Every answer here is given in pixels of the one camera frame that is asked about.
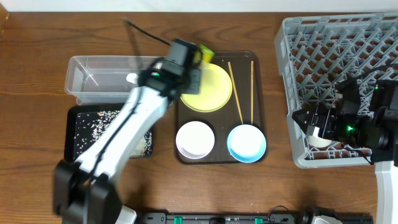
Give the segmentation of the white cup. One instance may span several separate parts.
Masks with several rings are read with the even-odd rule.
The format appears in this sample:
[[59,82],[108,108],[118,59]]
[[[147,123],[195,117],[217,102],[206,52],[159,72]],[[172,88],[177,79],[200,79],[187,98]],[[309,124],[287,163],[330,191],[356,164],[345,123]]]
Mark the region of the white cup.
[[332,140],[329,139],[323,139],[318,136],[320,133],[320,128],[316,126],[309,126],[307,128],[307,141],[310,145],[314,147],[327,147],[332,143]]

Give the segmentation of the green snack wrapper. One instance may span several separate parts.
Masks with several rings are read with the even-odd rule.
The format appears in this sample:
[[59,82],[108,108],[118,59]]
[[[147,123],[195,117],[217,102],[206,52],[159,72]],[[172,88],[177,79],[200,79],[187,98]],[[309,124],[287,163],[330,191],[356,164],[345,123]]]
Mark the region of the green snack wrapper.
[[199,60],[201,60],[201,63],[210,63],[215,56],[214,51],[210,50],[203,44],[199,45],[199,48],[200,51],[195,53],[194,62],[199,62]]

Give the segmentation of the white tissue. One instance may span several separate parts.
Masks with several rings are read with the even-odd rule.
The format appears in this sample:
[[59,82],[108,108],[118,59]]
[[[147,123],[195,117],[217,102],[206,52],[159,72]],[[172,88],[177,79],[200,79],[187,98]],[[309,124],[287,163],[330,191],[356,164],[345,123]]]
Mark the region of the white tissue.
[[126,76],[126,81],[129,82],[129,83],[132,83],[133,85],[137,85],[137,83],[138,83],[138,78],[139,78],[138,74],[136,74],[136,73],[129,73],[129,74],[127,74],[127,76]]

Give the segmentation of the rice leftovers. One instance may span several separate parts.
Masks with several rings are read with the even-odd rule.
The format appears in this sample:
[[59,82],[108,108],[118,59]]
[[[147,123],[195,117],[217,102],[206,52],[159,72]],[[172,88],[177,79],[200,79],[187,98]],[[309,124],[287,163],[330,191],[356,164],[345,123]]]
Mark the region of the rice leftovers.
[[[119,110],[94,111],[78,113],[75,121],[75,134],[73,139],[73,159],[90,148],[107,130]],[[149,157],[152,155],[154,129],[150,128],[139,141],[130,158]]]

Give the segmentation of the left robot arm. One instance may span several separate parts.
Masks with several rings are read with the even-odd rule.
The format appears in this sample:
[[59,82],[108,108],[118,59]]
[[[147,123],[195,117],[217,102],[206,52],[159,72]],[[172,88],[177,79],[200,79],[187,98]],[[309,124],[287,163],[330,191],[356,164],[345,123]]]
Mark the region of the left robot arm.
[[75,162],[61,160],[53,174],[53,212],[70,223],[135,223],[137,212],[121,202],[117,184],[145,133],[174,100],[199,89],[201,64],[158,58],[137,75],[123,108],[105,133]]

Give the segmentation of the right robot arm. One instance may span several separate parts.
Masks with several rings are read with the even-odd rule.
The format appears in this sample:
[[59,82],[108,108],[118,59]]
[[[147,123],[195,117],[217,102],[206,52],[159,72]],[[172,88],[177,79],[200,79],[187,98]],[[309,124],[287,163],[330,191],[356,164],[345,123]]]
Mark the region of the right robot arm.
[[377,223],[397,223],[397,82],[378,80],[369,109],[373,116],[360,116],[359,88],[353,83],[338,90],[340,109],[323,104],[293,112],[292,119],[307,135],[337,141],[353,148],[372,150],[367,159],[375,166]]

